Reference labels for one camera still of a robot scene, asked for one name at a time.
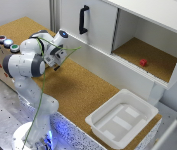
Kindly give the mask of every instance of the cork mat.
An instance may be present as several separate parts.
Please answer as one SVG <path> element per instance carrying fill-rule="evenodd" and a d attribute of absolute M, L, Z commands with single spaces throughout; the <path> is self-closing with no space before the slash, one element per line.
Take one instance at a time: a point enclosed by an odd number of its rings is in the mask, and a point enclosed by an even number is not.
<path fill-rule="evenodd" d="M 177 58 L 171 56 L 137 38 L 133 38 L 115 51 L 116 55 L 139 66 L 156 77 L 169 82 Z M 139 62 L 141 59 L 147 60 L 147 65 L 142 67 Z"/>
<path fill-rule="evenodd" d="M 0 35 L 4 34 L 13 39 L 16 44 L 20 44 L 32 33 L 43 29 L 46 28 L 24 17 L 1 26 Z M 42 87 L 43 76 L 33 78 L 33 80 Z M 60 113 L 109 150 L 111 148 L 92 133 L 90 126 L 85 122 L 85 118 L 117 92 L 119 89 L 70 59 L 67 59 L 57 71 L 54 71 L 53 68 L 46 69 L 44 93 L 59 101 L 58 111 Z M 133 150 L 160 119 L 161 115 L 159 114 L 154 117 L 125 150 Z"/>

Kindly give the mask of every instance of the green cable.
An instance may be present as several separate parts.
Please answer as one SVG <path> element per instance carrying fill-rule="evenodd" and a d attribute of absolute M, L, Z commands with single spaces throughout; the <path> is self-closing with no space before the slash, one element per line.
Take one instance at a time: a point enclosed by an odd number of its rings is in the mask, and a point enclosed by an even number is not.
<path fill-rule="evenodd" d="M 76 51 L 76 50 L 78 50 L 78 49 L 80 49 L 80 48 L 81 48 L 81 46 L 80 46 L 80 47 L 77 47 L 77 48 L 74 48 L 74 49 L 62 48 L 62 47 L 58 47 L 57 45 L 54 45 L 53 43 L 51 43 L 51 42 L 47 41 L 46 39 L 43 39 L 43 38 L 40 38 L 40 37 L 37 37 L 37 38 L 38 38 L 38 39 L 41 39 L 41 40 L 44 40 L 44 41 L 46 41 L 46 42 L 50 43 L 51 45 L 53 45 L 53 46 L 55 46 L 55 47 L 57 47 L 57 48 L 59 48 L 59 49 L 63 49 L 63 50 L 74 50 L 74 51 Z"/>
<path fill-rule="evenodd" d="M 39 42 L 38 39 L 37 39 L 37 41 L 38 41 L 38 43 L 39 43 L 40 49 L 42 49 L 42 46 L 41 46 L 41 44 L 40 44 L 40 42 Z M 35 114 L 35 117 L 34 117 L 34 119 L 33 119 L 32 125 L 30 126 L 30 130 L 28 131 L 28 134 L 27 134 L 27 137 L 26 137 L 26 139 L 25 139 L 25 142 L 24 142 L 24 145 L 23 145 L 22 150 L 24 149 L 24 146 L 25 146 L 25 144 L 26 144 L 26 142 L 27 142 L 27 139 L 28 139 L 28 136 L 29 136 L 30 131 L 31 131 L 31 129 L 32 129 L 32 126 L 33 126 L 33 124 L 34 124 L 34 122 L 35 122 L 35 119 L 36 119 L 36 117 L 37 117 L 37 115 L 38 115 L 38 112 L 39 112 L 39 109 L 40 109 L 40 106 L 41 106 L 41 102 L 42 102 L 42 96 L 43 96 L 44 86 L 45 86 L 45 71 L 44 71 L 44 80 L 43 80 L 43 84 L 42 84 L 42 92 L 41 92 L 41 98 L 40 98 L 40 101 L 39 101 L 39 106 L 38 106 L 37 112 L 36 112 L 36 114 Z"/>

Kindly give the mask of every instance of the cabinet shelf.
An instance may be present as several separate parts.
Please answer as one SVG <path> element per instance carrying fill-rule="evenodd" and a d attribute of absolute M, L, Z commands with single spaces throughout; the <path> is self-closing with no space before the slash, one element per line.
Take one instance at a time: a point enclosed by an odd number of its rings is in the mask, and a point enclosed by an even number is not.
<path fill-rule="evenodd" d="M 137 38 L 132 38 L 113 53 L 166 82 L 169 82 L 177 63 L 176 57 Z M 139 64 L 141 59 L 147 60 L 145 67 Z"/>

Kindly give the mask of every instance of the black handle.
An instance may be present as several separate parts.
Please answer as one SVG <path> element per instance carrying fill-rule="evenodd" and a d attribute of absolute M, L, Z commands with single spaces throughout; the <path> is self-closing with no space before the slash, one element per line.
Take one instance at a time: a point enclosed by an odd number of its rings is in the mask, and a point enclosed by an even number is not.
<path fill-rule="evenodd" d="M 84 12 L 89 10 L 89 7 L 84 5 L 84 8 L 80 10 L 80 25 L 79 25 L 79 31 L 80 34 L 86 33 L 88 30 L 84 28 Z"/>

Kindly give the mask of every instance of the white robotic arm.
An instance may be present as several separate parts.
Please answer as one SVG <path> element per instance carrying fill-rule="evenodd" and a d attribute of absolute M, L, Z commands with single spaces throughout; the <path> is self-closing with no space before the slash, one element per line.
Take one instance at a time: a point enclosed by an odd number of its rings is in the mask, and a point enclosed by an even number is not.
<path fill-rule="evenodd" d="M 21 43 L 21 54 L 8 55 L 3 60 L 5 72 L 10 77 L 14 78 L 14 85 L 19 99 L 29 102 L 36 110 L 39 107 L 42 90 L 31 77 L 39 77 L 44 73 L 45 62 L 50 67 L 53 67 L 56 64 L 60 65 L 64 61 L 67 54 L 61 47 L 63 47 L 67 38 L 68 34 L 64 31 L 59 31 L 53 38 L 47 31 L 41 30 Z M 40 49 L 37 40 L 41 43 L 42 49 Z M 31 128 L 24 150 L 39 149 L 36 143 L 43 141 L 51 130 L 50 115 L 56 113 L 58 107 L 59 103 L 56 99 L 43 93 L 41 107 Z"/>

